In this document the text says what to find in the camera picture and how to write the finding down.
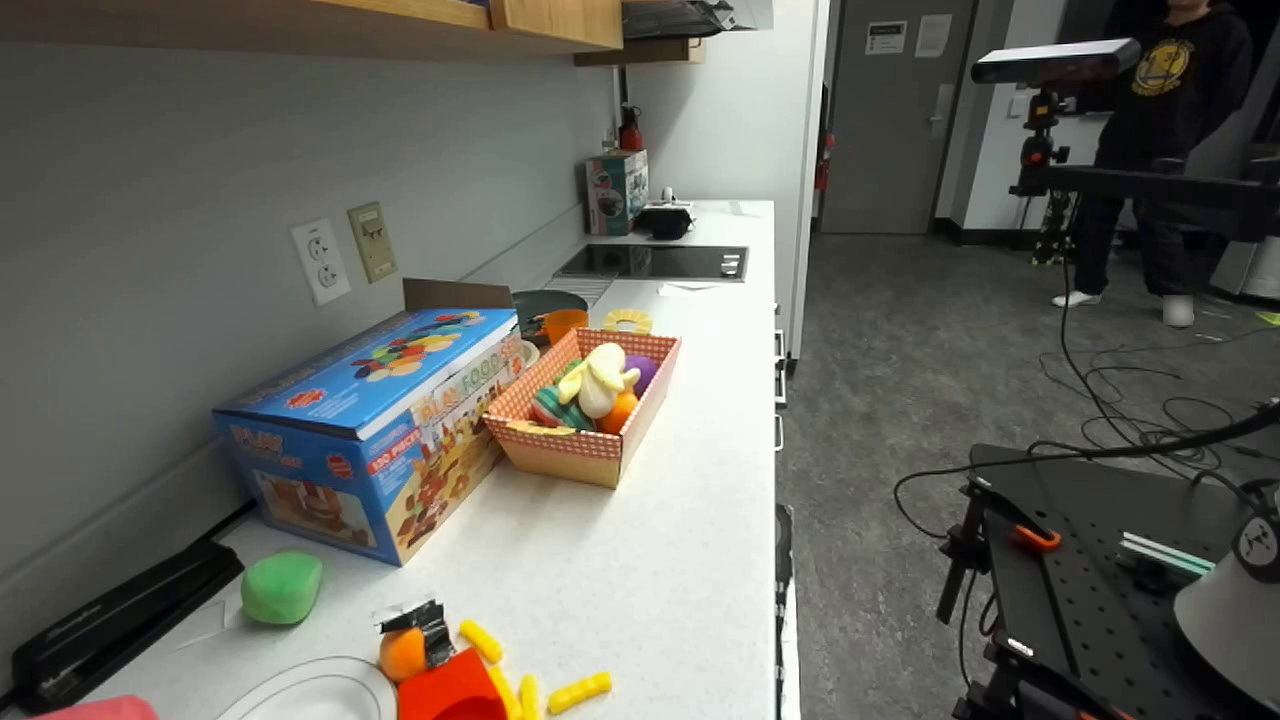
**kitchen counter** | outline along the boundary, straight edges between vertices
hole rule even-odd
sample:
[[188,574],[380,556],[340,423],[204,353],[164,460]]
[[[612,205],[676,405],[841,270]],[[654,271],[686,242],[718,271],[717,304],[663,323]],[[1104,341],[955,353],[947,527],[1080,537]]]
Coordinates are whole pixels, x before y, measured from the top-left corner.
[[579,720],[776,716],[776,225],[763,200],[686,207],[681,245],[749,245],[745,283],[557,278],[592,300],[592,323],[638,307],[682,345],[614,491],[498,463],[404,569],[243,519],[222,537],[243,566],[279,548],[328,566],[312,619],[248,630],[233,586],[94,695],[219,716],[305,660],[374,660],[384,616],[439,601],[451,630],[477,616],[502,640],[510,680],[531,671],[550,694],[612,671],[612,695],[577,708]]

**blue toy box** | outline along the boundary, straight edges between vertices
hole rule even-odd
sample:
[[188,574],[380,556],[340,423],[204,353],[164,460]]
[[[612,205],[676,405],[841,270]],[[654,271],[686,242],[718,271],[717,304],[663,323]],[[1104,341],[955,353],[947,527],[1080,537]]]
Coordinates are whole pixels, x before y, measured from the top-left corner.
[[424,307],[213,416],[270,524],[404,566],[498,460],[485,408],[514,375],[510,307]]

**gray wall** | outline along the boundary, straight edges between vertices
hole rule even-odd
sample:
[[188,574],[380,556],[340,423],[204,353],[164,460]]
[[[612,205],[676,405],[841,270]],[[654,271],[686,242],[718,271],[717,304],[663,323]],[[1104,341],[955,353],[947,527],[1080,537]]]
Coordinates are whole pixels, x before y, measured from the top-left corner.
[[1239,175],[1239,168],[1249,166],[1249,148],[1256,136],[1256,123],[1267,111],[1267,100],[1280,83],[1280,25],[1273,33],[1267,48],[1251,48],[1261,57],[1251,90],[1244,108],[1218,128],[1211,131],[1186,160],[1186,172],[1195,175]]
[[[398,307],[343,207],[380,200],[404,278],[577,242],[608,93],[566,61],[0,46],[0,656],[241,500],[217,399]],[[328,307],[289,242],[314,217],[351,271]]]
[[[970,57],[983,57],[993,48],[1052,46],[1060,33],[1060,19],[1065,19],[1065,0],[1012,0],[1012,4],[983,0],[978,9],[983,39],[970,46]],[[1028,128],[1025,128],[1028,100],[1032,93],[1016,83],[962,80],[953,141],[947,141],[944,186],[937,200],[941,221],[955,221],[968,232],[1040,225],[1044,205],[1034,200],[1028,207],[1020,198],[1008,194],[1008,186],[1016,186],[1016,172],[1020,172],[1020,148],[1028,141]],[[1091,158],[1094,123],[1065,121],[1057,128],[1057,145],[1071,145],[1076,160]]]
[[796,359],[827,9],[833,0],[776,0],[767,33],[722,33],[696,65],[627,73],[653,194],[776,200],[776,304]]

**green toy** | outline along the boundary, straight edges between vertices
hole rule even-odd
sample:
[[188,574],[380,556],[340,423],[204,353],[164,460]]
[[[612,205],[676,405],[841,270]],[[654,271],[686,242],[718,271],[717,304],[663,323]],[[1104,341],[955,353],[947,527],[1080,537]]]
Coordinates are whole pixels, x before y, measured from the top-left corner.
[[243,616],[270,630],[291,630],[318,601],[322,566],[308,553],[276,553],[243,569]]

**wall outlet plate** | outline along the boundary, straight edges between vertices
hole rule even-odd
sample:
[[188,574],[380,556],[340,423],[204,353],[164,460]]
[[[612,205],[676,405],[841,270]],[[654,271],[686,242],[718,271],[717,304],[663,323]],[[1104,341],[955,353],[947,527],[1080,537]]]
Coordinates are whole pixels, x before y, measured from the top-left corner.
[[351,221],[351,237],[356,237],[367,283],[392,278],[396,271],[396,254],[392,254],[392,237],[388,237],[388,225],[384,225],[384,207],[380,205],[356,205],[356,207],[349,207],[349,221]]
[[296,225],[291,245],[305,261],[314,304],[333,304],[351,291],[349,264],[328,221]]

